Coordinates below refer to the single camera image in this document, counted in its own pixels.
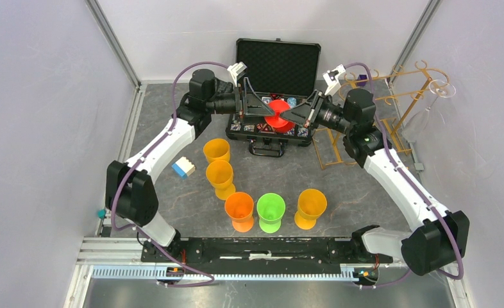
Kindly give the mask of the red plastic wine glass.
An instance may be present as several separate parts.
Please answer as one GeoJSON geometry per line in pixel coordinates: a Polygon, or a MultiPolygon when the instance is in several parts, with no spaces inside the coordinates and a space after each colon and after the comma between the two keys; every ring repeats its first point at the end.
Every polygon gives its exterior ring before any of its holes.
{"type": "Polygon", "coordinates": [[[290,110],[290,105],[282,100],[272,100],[268,107],[274,112],[274,115],[265,116],[266,123],[271,126],[277,133],[287,133],[291,131],[295,124],[291,121],[285,120],[281,117],[281,113],[290,110]]]}

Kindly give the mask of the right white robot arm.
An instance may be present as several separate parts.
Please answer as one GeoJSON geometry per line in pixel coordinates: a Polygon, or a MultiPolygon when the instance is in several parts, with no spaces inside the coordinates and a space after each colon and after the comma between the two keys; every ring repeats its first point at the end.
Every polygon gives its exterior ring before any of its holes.
{"type": "Polygon", "coordinates": [[[384,188],[406,219],[408,232],[376,226],[358,231],[350,245],[355,260],[366,262],[380,254],[404,261],[419,276],[438,271],[454,280],[463,278],[469,218],[437,201],[402,163],[383,126],[375,124],[371,92],[352,89],[344,103],[336,105],[330,95],[316,90],[280,117],[342,133],[346,153],[384,188]]]}

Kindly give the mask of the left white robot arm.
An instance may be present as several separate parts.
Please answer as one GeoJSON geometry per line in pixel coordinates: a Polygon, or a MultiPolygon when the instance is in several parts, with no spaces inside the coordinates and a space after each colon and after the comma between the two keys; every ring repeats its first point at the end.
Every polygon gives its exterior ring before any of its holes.
{"type": "Polygon", "coordinates": [[[272,116],[245,76],[243,62],[226,68],[230,81],[217,78],[201,68],[192,73],[189,91],[174,103],[172,117],[165,128],[140,152],[125,162],[114,160],[106,170],[105,207],[112,217],[129,221],[158,243],[157,253],[165,261],[181,255],[177,231],[158,212],[155,182],[171,160],[197,139],[214,114],[272,116]]]}

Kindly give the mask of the yellow wine glass back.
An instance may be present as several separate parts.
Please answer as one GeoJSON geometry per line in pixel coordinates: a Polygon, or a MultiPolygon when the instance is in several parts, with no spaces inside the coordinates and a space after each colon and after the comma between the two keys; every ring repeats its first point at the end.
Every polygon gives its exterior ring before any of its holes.
{"type": "Polygon", "coordinates": [[[216,160],[230,161],[230,144],[225,139],[212,139],[203,147],[203,154],[210,164],[216,160]]]}

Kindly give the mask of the clear wine glass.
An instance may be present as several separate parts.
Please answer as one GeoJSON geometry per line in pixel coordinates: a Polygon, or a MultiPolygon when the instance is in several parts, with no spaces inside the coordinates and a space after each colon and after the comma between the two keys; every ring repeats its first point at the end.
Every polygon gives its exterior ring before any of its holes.
{"type": "Polygon", "coordinates": [[[404,139],[408,143],[416,142],[428,125],[435,103],[451,98],[455,93],[455,87],[448,81],[431,81],[423,92],[423,96],[426,98],[426,105],[406,122],[401,131],[404,139]]]}

